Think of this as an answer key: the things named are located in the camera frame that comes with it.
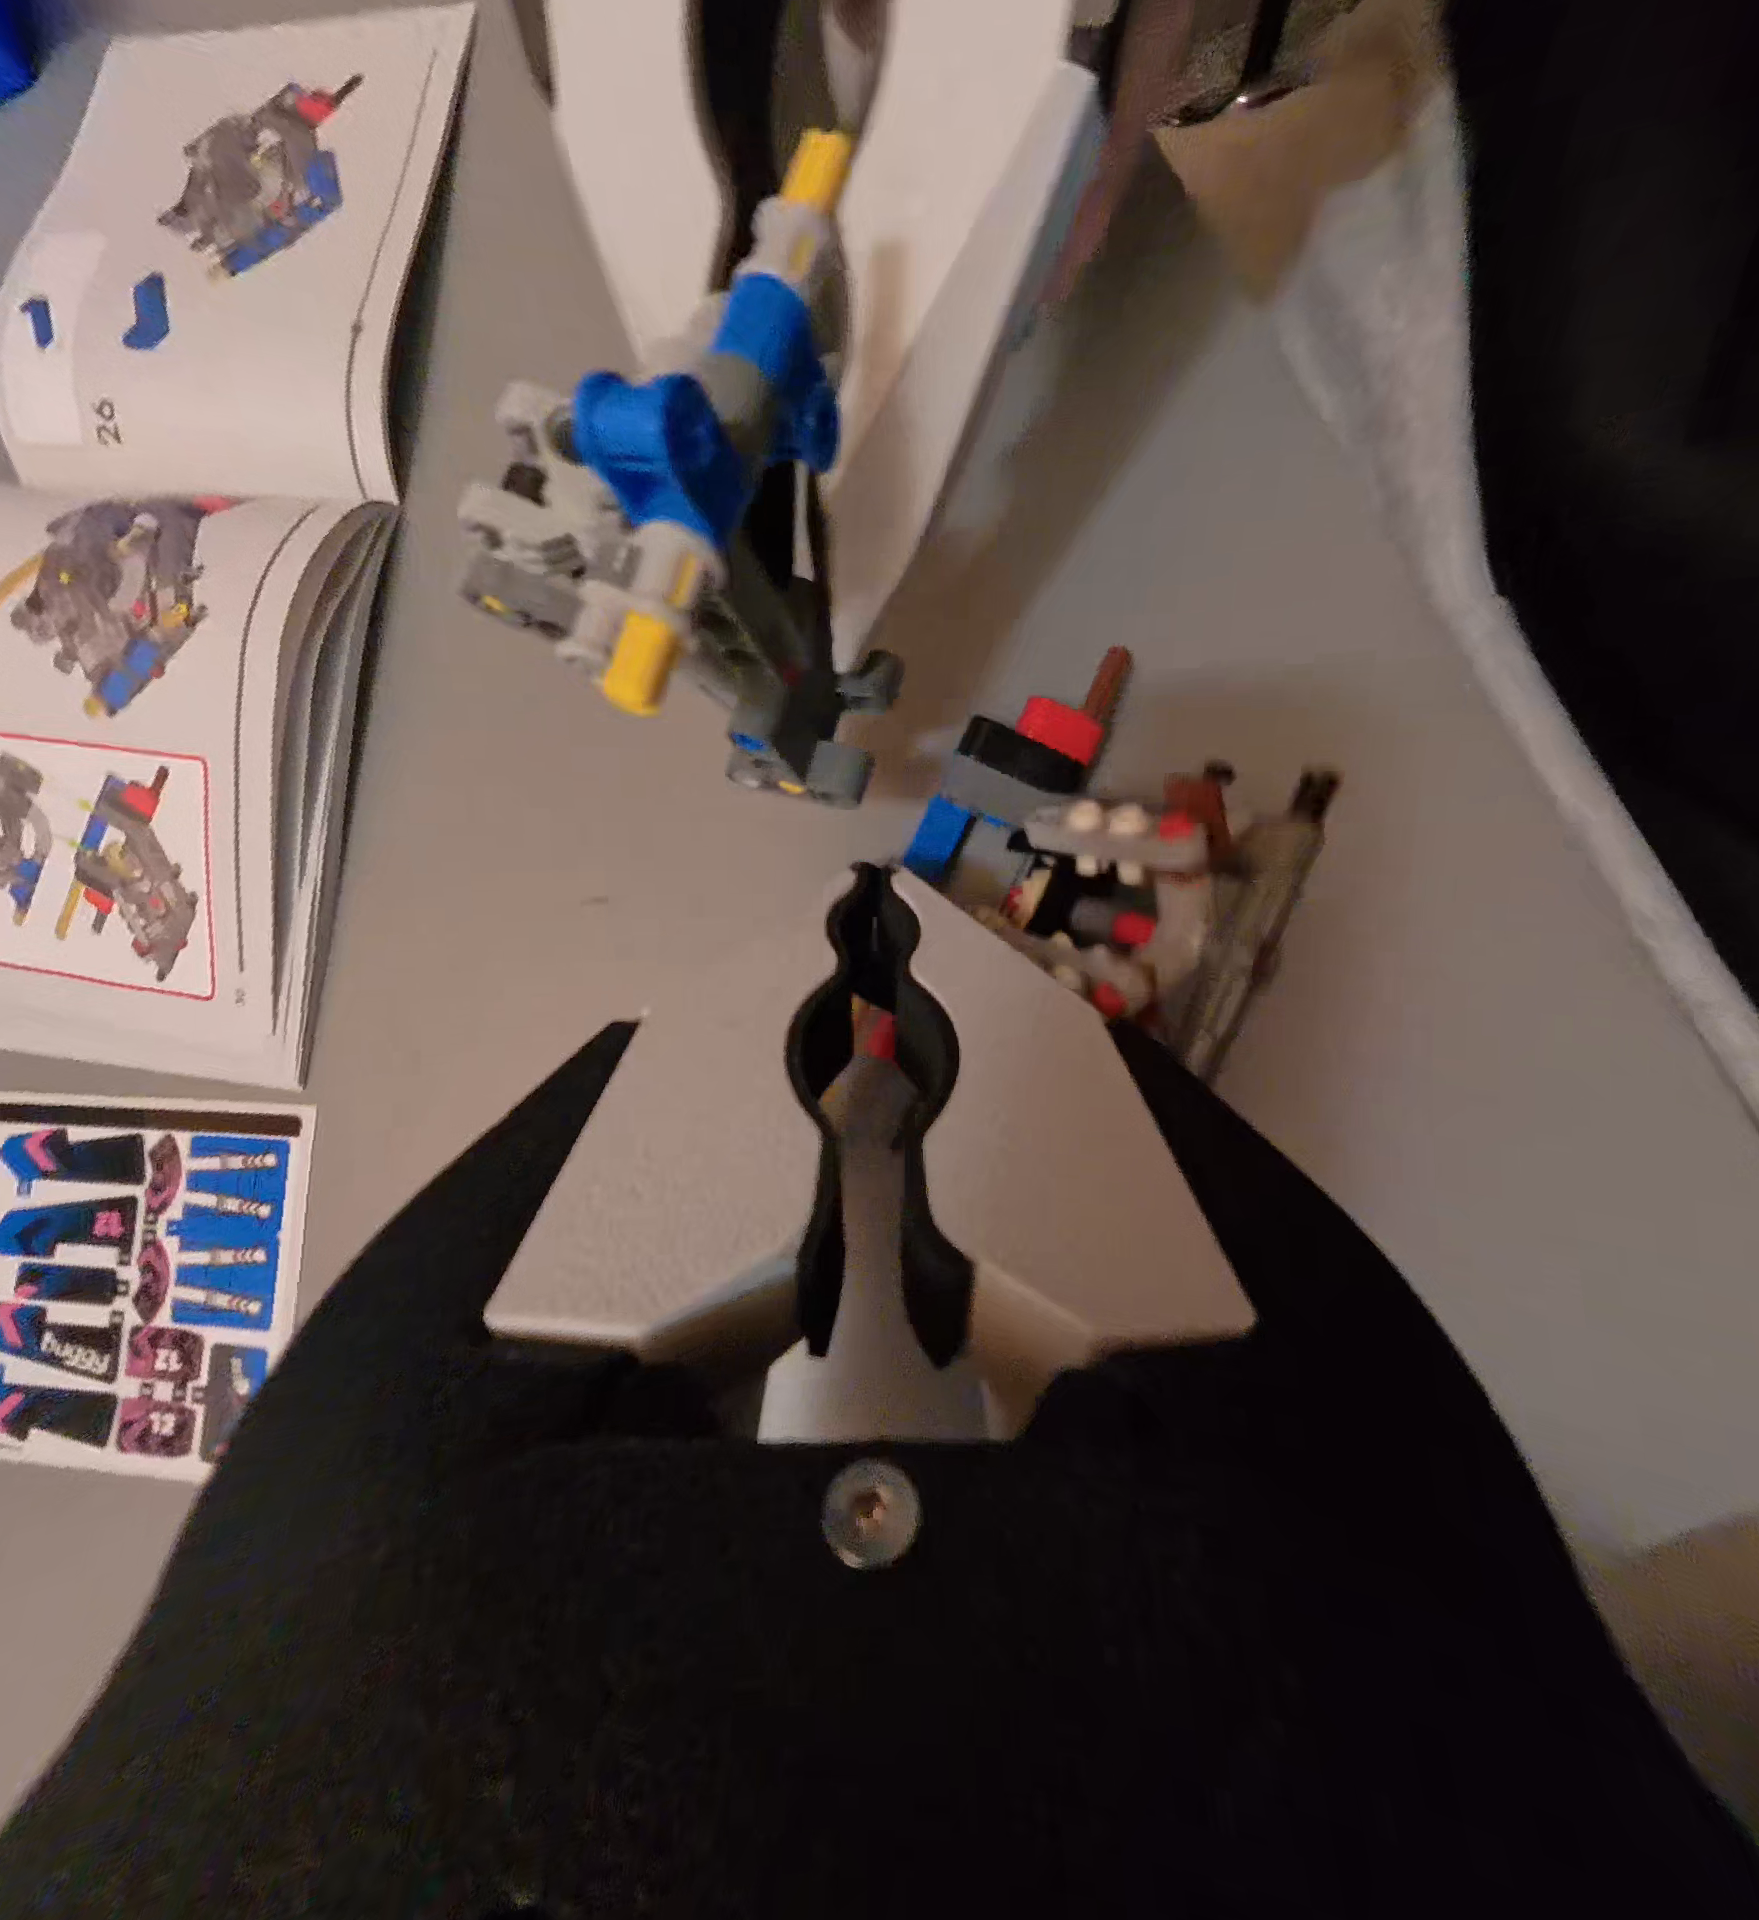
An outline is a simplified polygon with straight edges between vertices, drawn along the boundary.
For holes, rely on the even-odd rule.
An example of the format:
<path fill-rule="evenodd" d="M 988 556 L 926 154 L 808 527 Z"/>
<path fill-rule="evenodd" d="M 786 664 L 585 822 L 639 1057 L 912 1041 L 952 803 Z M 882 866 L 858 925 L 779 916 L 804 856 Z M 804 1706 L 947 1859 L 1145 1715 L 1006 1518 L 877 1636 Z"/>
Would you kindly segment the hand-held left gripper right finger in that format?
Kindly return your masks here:
<path fill-rule="evenodd" d="M 958 1356 L 1011 1440 L 1063 1374 L 1246 1335 L 1254 1310 L 1122 1057 L 1055 975 L 886 872 L 902 987 L 953 1033 L 922 1134 L 931 1226 L 968 1265 Z"/>

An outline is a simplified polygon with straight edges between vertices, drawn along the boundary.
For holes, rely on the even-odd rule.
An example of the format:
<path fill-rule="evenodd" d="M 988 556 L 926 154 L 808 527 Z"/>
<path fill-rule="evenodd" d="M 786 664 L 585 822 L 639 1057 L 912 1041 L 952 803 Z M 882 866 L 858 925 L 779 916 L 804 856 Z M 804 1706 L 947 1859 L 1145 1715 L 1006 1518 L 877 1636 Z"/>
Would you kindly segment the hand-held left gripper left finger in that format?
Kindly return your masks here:
<path fill-rule="evenodd" d="M 777 1371 L 804 1345 L 794 1254 L 822 1139 L 786 1035 L 838 973 L 830 912 L 876 874 L 834 875 L 646 1010 L 483 1310 L 494 1337 L 679 1367 L 737 1437 L 818 1434 Z"/>

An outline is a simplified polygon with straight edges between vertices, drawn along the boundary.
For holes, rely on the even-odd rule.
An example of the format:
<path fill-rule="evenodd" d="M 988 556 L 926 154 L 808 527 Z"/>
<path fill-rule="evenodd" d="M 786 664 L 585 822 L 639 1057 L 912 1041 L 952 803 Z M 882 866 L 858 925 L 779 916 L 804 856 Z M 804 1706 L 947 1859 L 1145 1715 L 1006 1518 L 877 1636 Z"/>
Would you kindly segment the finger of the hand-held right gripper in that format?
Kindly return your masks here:
<path fill-rule="evenodd" d="M 553 128 L 635 375 L 670 372 L 748 247 L 768 9 L 545 5 Z"/>
<path fill-rule="evenodd" d="M 856 315 L 840 458 L 822 487 L 837 668 L 873 644 L 1035 316 L 1098 157 L 1096 84 L 1056 60 L 1011 131 L 959 134 L 967 156 L 917 175 L 931 201 L 914 214 L 890 222 L 882 181 L 862 169 L 843 195 Z"/>

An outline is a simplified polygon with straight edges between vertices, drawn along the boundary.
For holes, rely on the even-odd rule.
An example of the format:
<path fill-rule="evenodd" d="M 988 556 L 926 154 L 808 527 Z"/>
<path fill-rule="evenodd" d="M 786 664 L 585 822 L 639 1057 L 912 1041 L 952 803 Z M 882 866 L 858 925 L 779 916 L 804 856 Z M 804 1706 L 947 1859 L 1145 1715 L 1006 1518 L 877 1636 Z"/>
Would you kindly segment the blue and grey lego assembly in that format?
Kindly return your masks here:
<path fill-rule="evenodd" d="M 513 382 L 511 460 L 459 496 L 459 597 L 548 644 L 618 712 L 678 676 L 722 708 L 728 780 L 856 810 L 873 757 L 847 716 L 895 703 L 902 666 L 834 662 L 820 481 L 840 452 L 843 254 L 856 151 L 807 129 L 752 212 L 751 247 L 642 378 L 568 393 Z"/>

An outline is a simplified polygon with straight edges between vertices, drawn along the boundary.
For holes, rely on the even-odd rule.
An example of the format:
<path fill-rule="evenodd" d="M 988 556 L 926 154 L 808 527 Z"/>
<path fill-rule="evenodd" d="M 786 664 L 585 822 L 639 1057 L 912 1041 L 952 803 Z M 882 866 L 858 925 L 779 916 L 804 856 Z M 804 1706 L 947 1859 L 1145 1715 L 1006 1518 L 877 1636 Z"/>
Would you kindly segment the grey and red lego assembly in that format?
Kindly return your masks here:
<path fill-rule="evenodd" d="M 970 716 L 898 868 L 1213 1083 L 1279 969 L 1342 775 L 1305 767 L 1282 810 L 1245 820 L 1217 759 L 1155 801 L 1098 795 L 1132 668 L 1113 646 L 1075 703 Z"/>

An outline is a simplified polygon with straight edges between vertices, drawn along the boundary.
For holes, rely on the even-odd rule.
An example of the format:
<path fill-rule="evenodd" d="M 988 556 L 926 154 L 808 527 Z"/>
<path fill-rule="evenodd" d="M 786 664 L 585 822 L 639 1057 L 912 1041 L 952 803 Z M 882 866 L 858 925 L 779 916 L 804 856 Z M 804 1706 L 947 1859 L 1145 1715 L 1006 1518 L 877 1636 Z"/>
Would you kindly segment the lego instruction booklet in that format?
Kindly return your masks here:
<path fill-rule="evenodd" d="M 0 280 L 0 1050 L 295 1092 L 475 9 L 111 40 Z"/>

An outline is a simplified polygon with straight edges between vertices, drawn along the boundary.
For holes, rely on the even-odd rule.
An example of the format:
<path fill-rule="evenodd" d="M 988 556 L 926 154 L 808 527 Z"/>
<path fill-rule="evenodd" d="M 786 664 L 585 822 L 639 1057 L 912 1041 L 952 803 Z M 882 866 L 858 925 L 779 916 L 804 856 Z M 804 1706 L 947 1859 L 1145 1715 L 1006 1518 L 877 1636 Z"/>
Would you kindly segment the lego sticker sheet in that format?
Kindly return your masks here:
<path fill-rule="evenodd" d="M 0 1092 L 0 1463 L 211 1479 L 296 1321 L 316 1120 Z"/>

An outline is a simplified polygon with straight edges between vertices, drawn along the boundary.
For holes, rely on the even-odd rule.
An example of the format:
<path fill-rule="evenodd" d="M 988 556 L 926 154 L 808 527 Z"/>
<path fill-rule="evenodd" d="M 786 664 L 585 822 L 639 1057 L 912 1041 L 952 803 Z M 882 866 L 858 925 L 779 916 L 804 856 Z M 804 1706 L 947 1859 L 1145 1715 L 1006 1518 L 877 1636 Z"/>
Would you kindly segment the person's right hand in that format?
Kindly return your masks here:
<path fill-rule="evenodd" d="M 1154 139 L 1236 287 L 1270 302 L 1336 193 L 1408 147 L 1443 78 L 1435 16 L 1350 14 L 1300 89 Z"/>

